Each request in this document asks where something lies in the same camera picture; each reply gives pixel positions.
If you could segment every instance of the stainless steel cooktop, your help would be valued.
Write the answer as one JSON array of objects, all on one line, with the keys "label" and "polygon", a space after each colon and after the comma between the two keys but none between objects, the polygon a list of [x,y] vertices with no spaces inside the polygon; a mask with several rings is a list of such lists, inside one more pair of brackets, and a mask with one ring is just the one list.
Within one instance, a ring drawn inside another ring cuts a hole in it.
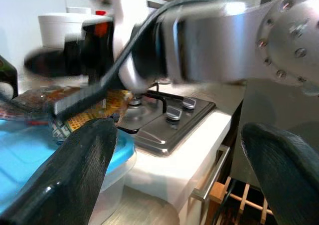
[{"label": "stainless steel cooktop", "polygon": [[119,128],[133,134],[135,145],[156,156],[169,156],[215,104],[156,91],[138,95]]}]

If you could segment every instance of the blue plastic container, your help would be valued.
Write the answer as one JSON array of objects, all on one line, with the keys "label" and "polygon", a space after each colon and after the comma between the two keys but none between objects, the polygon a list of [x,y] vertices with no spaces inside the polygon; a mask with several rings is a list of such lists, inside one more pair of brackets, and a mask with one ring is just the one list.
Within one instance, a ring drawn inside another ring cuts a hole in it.
[{"label": "blue plastic container", "polygon": [[[47,126],[26,126],[21,122],[0,120],[0,214],[57,148]],[[118,130],[115,152],[89,224],[99,225],[115,211],[121,199],[125,174],[135,160],[132,137]]]}]

